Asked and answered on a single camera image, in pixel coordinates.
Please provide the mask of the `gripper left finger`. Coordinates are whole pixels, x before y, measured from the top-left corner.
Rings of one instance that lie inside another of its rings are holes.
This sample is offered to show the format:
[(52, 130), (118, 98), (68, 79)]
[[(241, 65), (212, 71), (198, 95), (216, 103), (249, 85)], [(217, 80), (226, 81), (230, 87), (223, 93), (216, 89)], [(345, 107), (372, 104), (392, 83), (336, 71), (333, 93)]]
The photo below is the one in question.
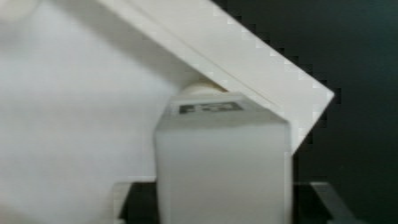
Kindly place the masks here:
[(157, 182), (123, 182), (113, 189), (114, 224), (161, 224)]

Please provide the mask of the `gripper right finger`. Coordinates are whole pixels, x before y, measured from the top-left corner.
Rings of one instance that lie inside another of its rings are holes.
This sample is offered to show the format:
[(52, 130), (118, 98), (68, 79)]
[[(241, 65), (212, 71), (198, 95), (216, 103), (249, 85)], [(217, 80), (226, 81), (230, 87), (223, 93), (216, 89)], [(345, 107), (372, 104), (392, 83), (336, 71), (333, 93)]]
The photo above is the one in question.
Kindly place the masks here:
[(356, 224), (356, 216), (328, 182), (294, 186), (294, 224)]

